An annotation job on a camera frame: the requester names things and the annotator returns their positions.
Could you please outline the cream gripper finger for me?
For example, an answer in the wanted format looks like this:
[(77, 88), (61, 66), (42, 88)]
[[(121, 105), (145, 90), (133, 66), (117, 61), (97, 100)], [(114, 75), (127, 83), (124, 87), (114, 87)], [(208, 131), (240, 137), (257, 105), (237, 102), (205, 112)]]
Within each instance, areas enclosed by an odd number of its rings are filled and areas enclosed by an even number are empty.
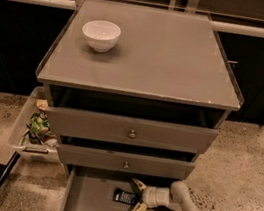
[(132, 209), (132, 211), (147, 211), (147, 206), (144, 203), (138, 202), (134, 208)]
[(146, 190), (147, 186), (142, 181), (138, 180), (137, 178), (133, 178), (132, 181), (137, 185), (140, 191), (143, 192)]

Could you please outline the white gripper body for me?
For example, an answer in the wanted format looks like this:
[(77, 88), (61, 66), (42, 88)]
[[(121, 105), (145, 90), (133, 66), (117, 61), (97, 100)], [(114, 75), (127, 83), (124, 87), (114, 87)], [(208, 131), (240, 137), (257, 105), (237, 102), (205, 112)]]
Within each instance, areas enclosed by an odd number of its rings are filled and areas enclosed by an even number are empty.
[(147, 208), (167, 207), (170, 204), (170, 189), (147, 186), (141, 197)]

